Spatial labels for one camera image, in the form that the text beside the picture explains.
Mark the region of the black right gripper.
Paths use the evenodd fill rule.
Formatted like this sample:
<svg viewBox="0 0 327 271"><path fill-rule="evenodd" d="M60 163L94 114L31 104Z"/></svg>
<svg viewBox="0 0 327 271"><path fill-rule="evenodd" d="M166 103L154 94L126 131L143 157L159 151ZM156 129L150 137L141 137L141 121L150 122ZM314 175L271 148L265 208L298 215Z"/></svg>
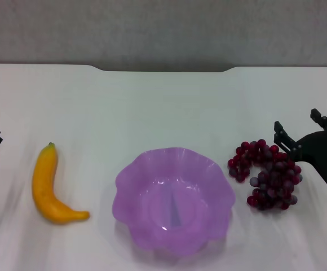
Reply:
<svg viewBox="0 0 327 271"><path fill-rule="evenodd" d="M313 108L310 118L324 131L308 134L298 142L288 136L279 121L274 123L274 143L283 149L290 160L311 164L327 184L327 116Z"/></svg>

